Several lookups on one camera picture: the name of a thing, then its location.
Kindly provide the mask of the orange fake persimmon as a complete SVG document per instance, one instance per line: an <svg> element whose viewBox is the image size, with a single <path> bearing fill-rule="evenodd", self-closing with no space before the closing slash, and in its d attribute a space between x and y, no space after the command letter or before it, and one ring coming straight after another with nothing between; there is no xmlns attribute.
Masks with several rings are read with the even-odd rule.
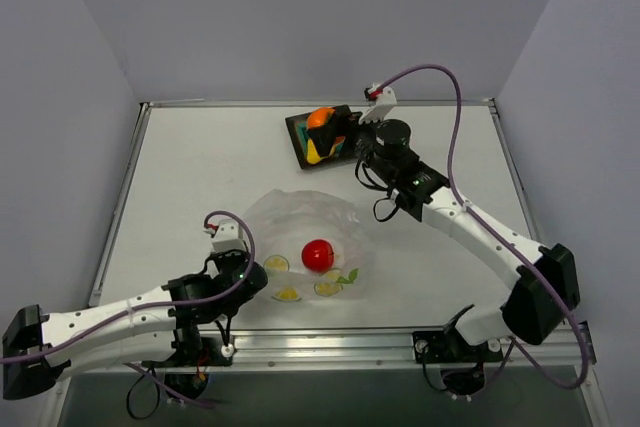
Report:
<svg viewBox="0 0 640 427"><path fill-rule="evenodd" d="M334 112L332 107L321 107L314 110L306 119L306 128L310 130L325 126Z"/></svg>

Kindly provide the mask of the clear printed plastic bag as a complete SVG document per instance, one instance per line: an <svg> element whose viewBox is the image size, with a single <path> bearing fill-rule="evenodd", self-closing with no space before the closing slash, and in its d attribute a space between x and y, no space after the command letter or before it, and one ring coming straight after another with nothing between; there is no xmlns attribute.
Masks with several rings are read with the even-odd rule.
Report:
<svg viewBox="0 0 640 427"><path fill-rule="evenodd" d="M272 302L352 301L375 265L356 206L317 191L272 190L244 213Z"/></svg>

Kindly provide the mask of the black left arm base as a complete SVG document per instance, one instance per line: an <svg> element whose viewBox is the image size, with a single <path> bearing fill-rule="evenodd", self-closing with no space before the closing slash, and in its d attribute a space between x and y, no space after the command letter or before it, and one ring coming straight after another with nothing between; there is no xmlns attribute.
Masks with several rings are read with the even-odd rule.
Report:
<svg viewBox="0 0 640 427"><path fill-rule="evenodd" d="M172 346L174 354L161 364L166 369L164 383L190 399L197 399L206 390L210 375L205 367L229 367L232 365L234 346L230 330L219 321L217 332L204 336L196 327L179 329Z"/></svg>

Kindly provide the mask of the yellow fake pear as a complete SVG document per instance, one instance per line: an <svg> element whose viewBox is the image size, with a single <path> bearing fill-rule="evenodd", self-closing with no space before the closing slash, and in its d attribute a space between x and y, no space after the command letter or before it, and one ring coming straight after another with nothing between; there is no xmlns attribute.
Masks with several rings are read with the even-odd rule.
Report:
<svg viewBox="0 0 640 427"><path fill-rule="evenodd" d="M322 160L323 157L318 154L314 142L311 139L308 139L306 146L306 162L309 165L316 165Z"/></svg>

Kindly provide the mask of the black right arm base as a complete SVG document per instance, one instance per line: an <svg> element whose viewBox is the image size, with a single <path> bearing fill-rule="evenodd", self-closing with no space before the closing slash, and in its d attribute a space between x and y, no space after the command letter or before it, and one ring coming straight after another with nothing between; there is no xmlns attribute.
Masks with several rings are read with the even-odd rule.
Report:
<svg viewBox="0 0 640 427"><path fill-rule="evenodd" d="M453 400L467 402L491 383L486 375L486 364L499 362L498 373L505 363L499 340L472 346L456 330L461 317L473 307L473 304L466 306L440 329L412 332L414 361L421 366L428 386L437 393L450 395ZM453 364L453 367L439 369L440 386L430 379L427 369L436 364Z"/></svg>

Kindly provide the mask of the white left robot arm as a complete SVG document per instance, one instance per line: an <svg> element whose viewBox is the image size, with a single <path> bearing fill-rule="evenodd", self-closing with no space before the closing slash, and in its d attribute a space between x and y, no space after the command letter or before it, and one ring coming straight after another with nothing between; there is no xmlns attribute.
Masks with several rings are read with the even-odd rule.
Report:
<svg viewBox="0 0 640 427"><path fill-rule="evenodd" d="M246 253L209 259L216 275L187 274L124 301L66 313L21 308L2 336L3 398L33 397L112 365L194 364L206 348L201 326L233 317L268 284L263 267Z"/></svg>

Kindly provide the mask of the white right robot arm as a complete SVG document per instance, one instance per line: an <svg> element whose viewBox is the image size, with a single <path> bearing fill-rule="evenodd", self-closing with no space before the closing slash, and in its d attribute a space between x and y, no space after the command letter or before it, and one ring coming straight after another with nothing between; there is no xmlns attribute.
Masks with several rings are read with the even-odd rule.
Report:
<svg viewBox="0 0 640 427"><path fill-rule="evenodd" d="M465 307L449 323L444 347L464 360L480 344L515 336L540 345L580 302L575 258L565 246L547 247L506 227L454 188L451 178L424 163L410 147L411 129L401 120L363 122L345 106L320 108L306 121L308 149L329 159L350 141L360 166L379 179L376 190L420 223L455 240L484 262L508 288L491 308Z"/></svg>

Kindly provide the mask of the bright red fake apple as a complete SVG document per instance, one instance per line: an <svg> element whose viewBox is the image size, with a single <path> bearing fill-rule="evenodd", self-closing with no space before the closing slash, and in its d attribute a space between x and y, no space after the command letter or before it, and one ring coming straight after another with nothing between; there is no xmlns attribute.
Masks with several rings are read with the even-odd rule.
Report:
<svg viewBox="0 0 640 427"><path fill-rule="evenodd" d="M316 274L324 274L333 267L333 247L325 239L314 239L303 247L301 261L309 271Z"/></svg>

